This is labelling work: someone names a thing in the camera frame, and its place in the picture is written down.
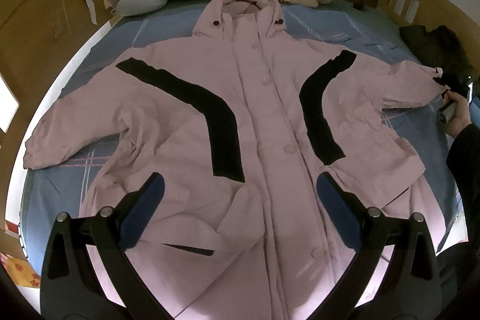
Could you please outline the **person's right hand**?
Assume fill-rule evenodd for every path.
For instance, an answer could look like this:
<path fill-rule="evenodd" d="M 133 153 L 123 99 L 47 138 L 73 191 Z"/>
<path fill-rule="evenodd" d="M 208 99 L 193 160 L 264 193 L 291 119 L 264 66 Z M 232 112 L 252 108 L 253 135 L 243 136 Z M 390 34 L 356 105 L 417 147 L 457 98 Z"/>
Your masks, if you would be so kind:
<path fill-rule="evenodd" d="M 445 132 L 453 139 L 456 139 L 467 126 L 472 124 L 470 106 L 465 97 L 459 93 L 447 90 L 443 95 L 442 105 L 451 101 L 454 102 L 455 111 L 451 120 L 445 127 Z"/>

